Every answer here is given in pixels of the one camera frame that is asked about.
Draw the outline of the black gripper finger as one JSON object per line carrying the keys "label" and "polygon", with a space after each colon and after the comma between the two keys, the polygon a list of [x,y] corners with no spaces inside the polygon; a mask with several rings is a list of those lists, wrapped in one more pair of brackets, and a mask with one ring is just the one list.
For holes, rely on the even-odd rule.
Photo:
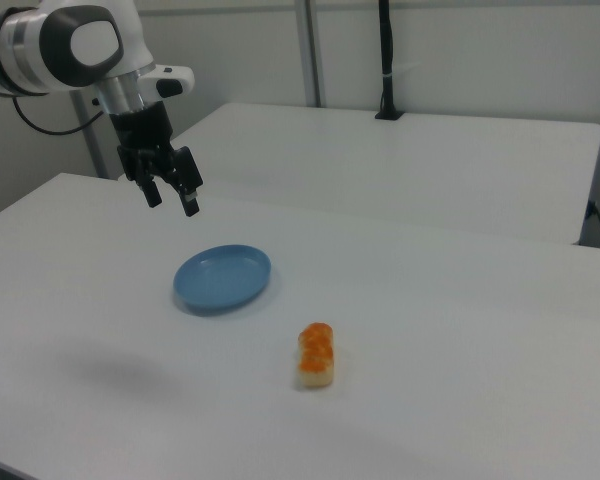
{"label": "black gripper finger", "polygon": [[182,175],[174,172],[171,175],[171,186],[177,192],[187,217],[192,217],[199,212],[197,201],[197,189],[200,187],[199,174]]}
{"label": "black gripper finger", "polygon": [[151,174],[142,174],[140,177],[140,189],[142,190],[147,204],[150,208],[155,208],[162,203],[154,177]]}

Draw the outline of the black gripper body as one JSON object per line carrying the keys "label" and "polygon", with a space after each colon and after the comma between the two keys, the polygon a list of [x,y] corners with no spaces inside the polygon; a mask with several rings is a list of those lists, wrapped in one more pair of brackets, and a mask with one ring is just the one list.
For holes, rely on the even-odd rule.
{"label": "black gripper body", "polygon": [[203,185],[191,150],[175,148],[173,129],[163,102],[143,110],[111,114],[124,173],[143,191],[154,189],[159,177],[180,194],[194,194]]}

